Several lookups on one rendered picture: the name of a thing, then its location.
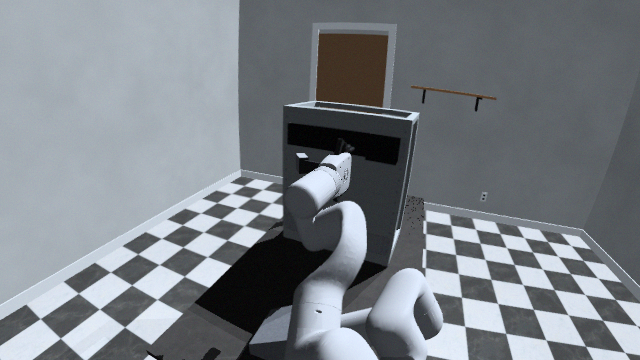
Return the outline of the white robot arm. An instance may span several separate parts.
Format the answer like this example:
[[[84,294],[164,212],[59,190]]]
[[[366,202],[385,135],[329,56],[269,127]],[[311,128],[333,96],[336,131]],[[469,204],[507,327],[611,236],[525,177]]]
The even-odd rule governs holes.
[[[394,274],[372,308],[341,315],[343,295],[365,259],[366,221],[351,201],[323,210],[340,179],[319,164],[296,153],[296,170],[308,174],[287,188],[284,202],[307,250],[337,246],[294,292],[284,360],[378,360],[372,346],[380,360],[426,360],[425,340],[440,332],[443,316],[418,270]]]

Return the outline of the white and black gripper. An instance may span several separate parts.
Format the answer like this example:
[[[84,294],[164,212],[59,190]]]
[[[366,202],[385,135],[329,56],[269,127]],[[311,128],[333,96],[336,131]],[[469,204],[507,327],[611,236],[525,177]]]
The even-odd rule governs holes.
[[[348,147],[347,147],[348,146]],[[340,196],[348,189],[349,182],[352,181],[350,178],[351,172],[351,153],[355,150],[355,147],[351,147],[351,145],[346,144],[343,139],[338,139],[335,151],[329,154],[323,161],[319,164],[318,167],[325,166],[333,169],[340,179],[340,189],[338,193],[332,198],[333,201],[338,202]],[[345,153],[341,153],[345,152]],[[330,160],[331,159],[331,160]]]

